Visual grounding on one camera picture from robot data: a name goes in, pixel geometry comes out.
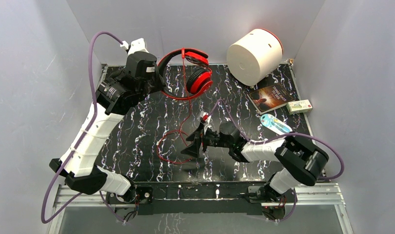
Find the red black headphones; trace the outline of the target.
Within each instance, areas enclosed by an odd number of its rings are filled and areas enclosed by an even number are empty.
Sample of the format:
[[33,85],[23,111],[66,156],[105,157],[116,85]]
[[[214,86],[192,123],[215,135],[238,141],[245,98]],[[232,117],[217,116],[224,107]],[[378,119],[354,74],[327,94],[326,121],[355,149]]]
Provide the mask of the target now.
[[194,48],[181,48],[174,50],[167,55],[165,55],[157,65],[159,75],[163,78],[165,69],[171,59],[176,56],[181,56],[183,60],[198,66],[197,69],[193,70],[190,76],[184,77],[185,88],[188,96],[177,96],[173,94],[168,86],[162,89],[162,93],[167,97],[175,100],[191,100],[202,95],[206,90],[210,88],[213,84],[211,80],[212,69],[209,67],[208,55],[207,53],[194,49]]

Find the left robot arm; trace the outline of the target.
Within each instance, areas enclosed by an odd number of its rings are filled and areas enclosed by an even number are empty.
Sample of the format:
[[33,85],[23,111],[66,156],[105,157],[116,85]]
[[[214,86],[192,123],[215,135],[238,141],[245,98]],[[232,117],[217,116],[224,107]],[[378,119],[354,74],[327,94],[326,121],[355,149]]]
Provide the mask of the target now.
[[157,57],[143,51],[130,54],[125,68],[99,84],[87,120],[66,153],[51,160],[50,168],[59,172],[65,184],[74,191],[87,195],[104,191],[117,194],[125,203],[134,201],[137,193],[132,181],[101,168],[95,161],[113,129],[129,110],[163,87]]

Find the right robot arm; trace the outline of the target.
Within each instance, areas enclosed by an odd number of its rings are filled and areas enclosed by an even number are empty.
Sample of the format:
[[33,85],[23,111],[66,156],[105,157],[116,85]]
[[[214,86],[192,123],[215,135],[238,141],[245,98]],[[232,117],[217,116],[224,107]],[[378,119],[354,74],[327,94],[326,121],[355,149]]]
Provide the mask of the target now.
[[220,124],[218,131],[200,123],[186,140],[190,144],[181,153],[192,157],[199,157],[208,147],[220,147],[227,148],[237,162],[280,162],[283,169],[263,188],[249,193],[272,202],[279,201],[285,192],[299,184],[314,186],[329,160],[328,154],[309,140],[309,135],[288,133],[267,141],[247,140],[230,121]]

